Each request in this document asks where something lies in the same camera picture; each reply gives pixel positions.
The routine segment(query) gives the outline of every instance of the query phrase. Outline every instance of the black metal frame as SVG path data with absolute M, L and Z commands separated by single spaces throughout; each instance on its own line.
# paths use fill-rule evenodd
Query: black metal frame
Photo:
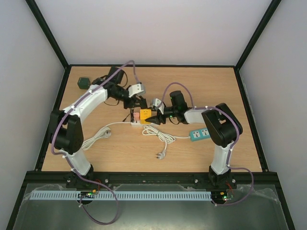
M 27 172 L 21 190 L 17 197 L 7 230 L 13 229 L 14 223 L 17 218 L 18 210 L 22 202 L 25 189 L 28 184 L 66 184 L 65 178 L 68 172 Z M 294 224 L 281 188 L 277 173 L 275 172 L 255 172 L 255 184 L 272 184 L 276 188 L 278 198 L 281 202 L 283 213 L 288 225 L 288 228 L 294 230 Z M 100 179 L 104 184 L 105 179 L 112 185 L 118 184 L 180 184 L 182 186 L 190 186 L 193 188 L 203 189 L 207 191 L 217 192 L 219 189 L 211 187 L 207 172 L 196 173 L 148 173 L 148 172 L 94 172 L 94 177 Z M 236 184 L 249 184 L 250 174 L 246 172 L 232 173 L 232 178 L 235 179 Z
M 59 108 L 66 83 L 71 71 L 71 68 L 73 66 L 111 66 L 111 65 L 69 65 L 66 61 L 58 43 L 56 42 L 51 30 L 49 29 L 42 13 L 40 12 L 35 0 L 25 0 L 27 4 L 29 5 L 33 15 L 37 19 L 39 25 L 41 26 L 43 32 L 45 33 L 47 39 L 49 40 L 52 48 L 54 49 L 56 55 L 58 56 L 59 60 L 61 61 L 63 67 L 65 68 L 65 73 L 62 79 L 62 83 L 59 89 L 58 96 L 56 98 L 54 108 Z M 239 90 L 241 93 L 242 101 L 244 104 L 244 108 L 246 110 L 246 114 L 248 117 L 248 122 L 250 125 L 250 129 L 254 138 L 256 150 L 258 153 L 259 161 L 261 164 L 261 168 L 263 172 L 254 172 L 254 179 L 255 184 L 273 184 L 276 187 L 277 195 L 279 200 L 281 201 L 283 212 L 287 221 L 287 225 L 289 229 L 294 230 L 294 224 L 285 200 L 285 197 L 283 195 L 283 190 L 281 188 L 277 173 L 275 172 L 269 172 L 268 165 L 265 160 L 265 156 L 262 150 L 262 146 L 260 143 L 260 139 L 256 130 L 255 122 L 253 119 L 253 115 L 248 103 L 248 98 L 242 83 L 242 79 L 240 76 L 240 69 L 243 66 L 244 62 L 246 61 L 248 55 L 252 51 L 255 43 L 259 39 L 261 33 L 263 32 L 265 26 L 269 22 L 270 18 L 274 14 L 275 10 L 277 9 L 279 3 L 281 0 L 272 0 L 268 9 L 266 10 L 262 20 L 260 21 L 256 31 L 254 32 L 253 36 L 251 37 L 247 47 L 245 48 L 244 52 L 242 53 L 242 56 L 240 57 L 238 63 L 236 66 L 203 66 L 203 65 L 137 65 L 138 67 L 195 67 L 195 68 L 211 68 L 211 67 L 218 67 L 218 68 L 233 68 L 236 80 L 239 86 Z M 21 201 L 23 199 L 26 186 L 28 184 L 65 184 L 67 182 L 67 176 L 69 172 L 42 172 L 42 166 L 45 159 L 46 151 L 48 147 L 47 142 L 47 135 L 45 135 L 41 151 L 38 156 L 38 160 L 35 166 L 34 171 L 27 172 L 24 182 L 22 184 L 21 190 L 19 192 L 19 195 L 17 197 L 9 224 L 7 226 L 7 229 L 13 229 L 19 206 L 21 204 Z M 250 174 L 249 173 L 243 173 L 243 172 L 233 172 L 232 177 L 236 180 L 236 184 L 249 184 L 250 183 Z M 179 172 L 172 172 L 172 173 L 142 173 L 142 172 L 94 172 L 94 177 L 101 179 L 101 181 L 105 181 L 105 179 L 108 179 L 109 184 L 180 184 L 184 186 L 191 186 L 195 188 L 205 188 L 208 191 L 216 191 L 217 189 L 213 188 L 208 180 L 208 173 L 179 173 Z

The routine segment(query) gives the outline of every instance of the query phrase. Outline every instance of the yellow block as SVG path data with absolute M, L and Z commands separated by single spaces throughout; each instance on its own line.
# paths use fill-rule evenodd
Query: yellow block
M 152 111 L 150 109 L 141 109 L 140 110 L 141 124 L 150 124 L 150 122 L 146 122 L 145 119 L 151 116 L 152 116 Z

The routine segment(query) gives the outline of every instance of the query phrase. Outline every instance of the white power cord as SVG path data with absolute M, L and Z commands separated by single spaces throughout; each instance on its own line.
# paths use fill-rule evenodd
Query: white power cord
M 97 140 L 101 138 L 109 138 L 111 136 L 111 129 L 108 126 L 113 124 L 130 124 L 130 122 L 114 122 L 102 127 L 92 138 L 83 142 L 82 149 L 88 150 Z
M 190 138 L 190 136 L 188 136 L 188 137 L 177 137 L 177 136 L 172 136 L 172 135 L 167 134 L 167 133 L 162 133 L 158 129 L 156 129 L 152 126 L 144 126 L 144 130 L 143 130 L 142 134 L 144 136 L 151 136 L 151 135 L 158 136 L 160 141 L 165 142 L 164 150 L 157 154 L 157 158 L 160 159 L 160 160 L 162 160 L 165 157 L 167 144 L 173 143 L 176 140 L 176 138 L 181 138 L 181 139 Z

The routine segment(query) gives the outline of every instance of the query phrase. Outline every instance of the white bracket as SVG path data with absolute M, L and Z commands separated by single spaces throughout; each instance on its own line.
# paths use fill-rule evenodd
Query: white bracket
M 144 93 L 146 93 L 145 86 L 142 83 L 131 85 L 128 88 L 128 91 L 129 91 L 129 97 L 132 97 L 134 95 L 141 96 Z
M 158 98 L 154 98 L 152 101 L 152 105 L 157 107 L 159 104 L 161 104 L 161 100 L 159 100 Z M 164 107 L 165 107 L 164 104 L 162 104 L 158 108 L 158 110 L 160 110 L 162 114 L 164 114 Z
M 185 117 L 186 121 L 189 124 L 192 124 L 192 123 L 205 123 L 201 113 L 206 111 L 206 110 L 207 109 L 199 109 L 199 110 L 189 109 L 188 111 L 186 111 L 184 113 L 184 117 Z

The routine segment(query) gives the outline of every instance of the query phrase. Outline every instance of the red wire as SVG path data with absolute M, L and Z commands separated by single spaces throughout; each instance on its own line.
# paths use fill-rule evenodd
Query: red wire
M 101 181 L 99 179 L 96 179 L 95 181 L 101 183 Z M 102 183 L 101 183 L 102 184 Z M 100 191 L 100 185 L 98 185 L 98 191 Z
M 225 184 L 229 187 L 229 190 L 232 193 L 232 195 L 235 195 L 234 192 L 232 191 L 232 187 L 230 186 L 229 182 L 226 181 Z

